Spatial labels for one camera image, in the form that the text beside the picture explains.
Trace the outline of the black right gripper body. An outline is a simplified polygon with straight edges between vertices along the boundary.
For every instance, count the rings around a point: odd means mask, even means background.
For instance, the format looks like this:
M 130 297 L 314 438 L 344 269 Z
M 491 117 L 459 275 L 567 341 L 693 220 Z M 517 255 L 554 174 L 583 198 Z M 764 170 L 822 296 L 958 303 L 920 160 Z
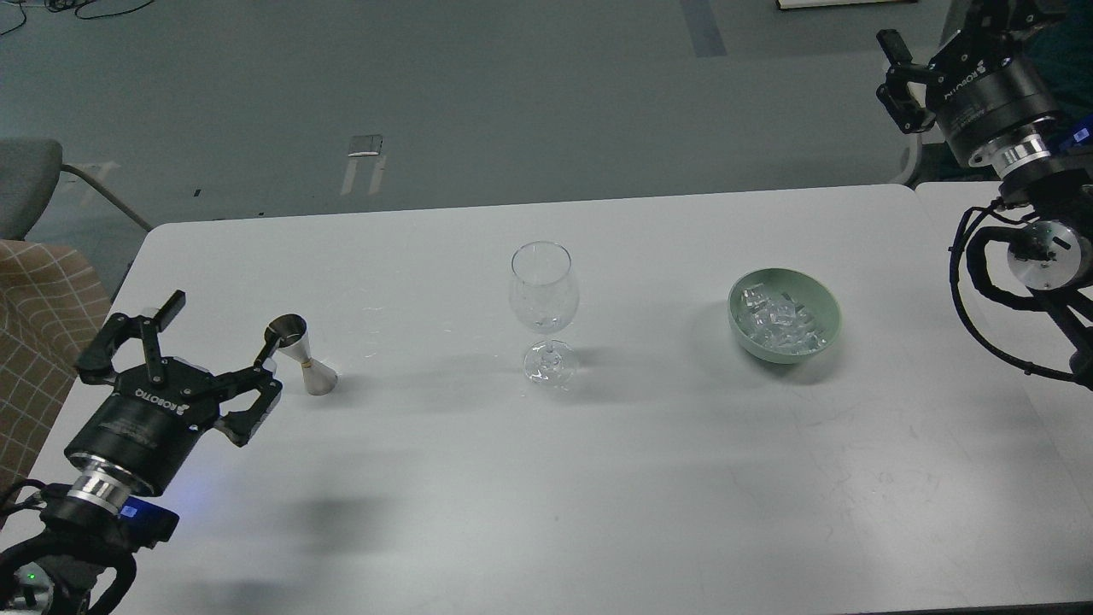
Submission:
M 928 67 L 937 76 L 926 86 L 926 109 L 964 167 L 987 165 L 991 141 L 1061 117 L 1049 86 L 1010 38 L 949 39 Z

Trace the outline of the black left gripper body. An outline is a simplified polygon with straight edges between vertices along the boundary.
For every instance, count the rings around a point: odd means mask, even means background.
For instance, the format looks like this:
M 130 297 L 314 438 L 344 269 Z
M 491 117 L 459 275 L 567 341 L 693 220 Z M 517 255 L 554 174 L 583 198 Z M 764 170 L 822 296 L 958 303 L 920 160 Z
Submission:
M 158 362 L 161 381 L 145 366 L 114 372 L 79 370 L 85 385 L 108 385 L 111 392 L 64 447 L 75 468 L 97 460 L 120 468 L 138 495 L 160 497 L 219 417 L 224 400 L 212 372 L 169 357 Z

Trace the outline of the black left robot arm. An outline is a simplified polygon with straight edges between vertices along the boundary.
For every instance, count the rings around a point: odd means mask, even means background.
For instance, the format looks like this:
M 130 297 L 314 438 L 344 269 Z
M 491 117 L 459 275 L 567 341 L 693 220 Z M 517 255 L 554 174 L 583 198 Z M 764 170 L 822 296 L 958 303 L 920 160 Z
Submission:
M 177 289 L 153 315 L 113 314 L 74 363 L 85 385 L 108 385 L 64 456 L 70 485 L 39 485 L 20 510 L 39 510 L 38 535 L 3 549 L 3 612 L 109 614 L 136 580 L 136 553 L 166 542 L 178 515 L 153 506 L 205 431 L 250 443 L 283 385 L 263 334 L 251 366 L 213 374 L 161 353 L 158 338 L 181 311 Z

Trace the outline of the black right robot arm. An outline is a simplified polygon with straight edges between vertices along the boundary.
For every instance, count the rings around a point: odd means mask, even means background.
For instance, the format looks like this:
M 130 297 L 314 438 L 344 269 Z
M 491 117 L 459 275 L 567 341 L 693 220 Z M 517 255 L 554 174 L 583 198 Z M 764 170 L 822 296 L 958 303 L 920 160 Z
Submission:
M 959 163 L 990 167 L 1000 179 L 989 205 L 961 216 L 949 249 L 949 287 L 965 330 L 1022 372 L 1089 388 L 1090 149 L 1049 147 L 1061 108 L 1024 54 L 1029 38 L 1067 12 L 1063 1 L 973 1 L 922 66 L 898 31 L 878 31 L 888 68 L 877 98 L 905 135 L 937 127 Z M 992 345 L 961 299 L 962 275 L 988 300 L 1049 316 L 1073 346 L 1068 370 Z

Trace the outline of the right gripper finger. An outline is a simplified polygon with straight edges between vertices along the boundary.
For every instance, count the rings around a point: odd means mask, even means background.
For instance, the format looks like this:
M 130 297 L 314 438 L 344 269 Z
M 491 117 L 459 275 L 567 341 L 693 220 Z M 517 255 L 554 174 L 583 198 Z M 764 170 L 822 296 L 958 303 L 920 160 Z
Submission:
M 968 1 L 961 23 L 961 45 L 989 46 L 1023 40 L 1068 15 L 1066 1 Z
M 877 31 L 877 42 L 889 66 L 877 98 L 904 135 L 918 135 L 935 126 L 936 113 L 912 91 L 912 85 L 941 85 L 944 74 L 932 66 L 918 66 L 897 29 Z

